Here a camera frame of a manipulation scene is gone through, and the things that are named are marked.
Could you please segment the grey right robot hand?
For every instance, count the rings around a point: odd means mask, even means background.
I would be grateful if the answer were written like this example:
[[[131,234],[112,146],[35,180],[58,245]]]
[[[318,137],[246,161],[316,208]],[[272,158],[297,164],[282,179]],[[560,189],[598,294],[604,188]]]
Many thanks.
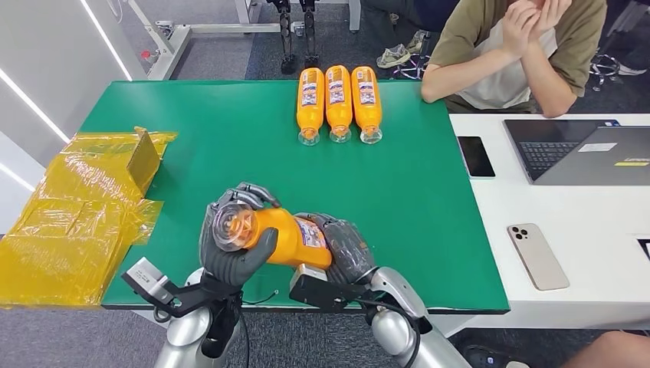
[[[297,217],[313,222],[324,234],[332,262],[326,270],[334,284],[368,284],[376,262],[359,229],[344,219],[325,213],[301,212]]]

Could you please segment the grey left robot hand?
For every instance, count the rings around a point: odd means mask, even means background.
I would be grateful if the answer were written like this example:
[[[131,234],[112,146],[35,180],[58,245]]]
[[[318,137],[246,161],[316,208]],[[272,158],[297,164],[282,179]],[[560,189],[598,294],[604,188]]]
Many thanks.
[[[274,253],[278,230],[265,229],[257,244],[248,250],[223,251],[214,240],[212,223],[221,207],[238,201],[250,205],[253,209],[262,209],[266,203],[274,208],[280,207],[281,204],[266,188],[241,182],[237,187],[227,189],[217,201],[209,203],[205,209],[199,236],[200,264],[216,280],[241,288]]]

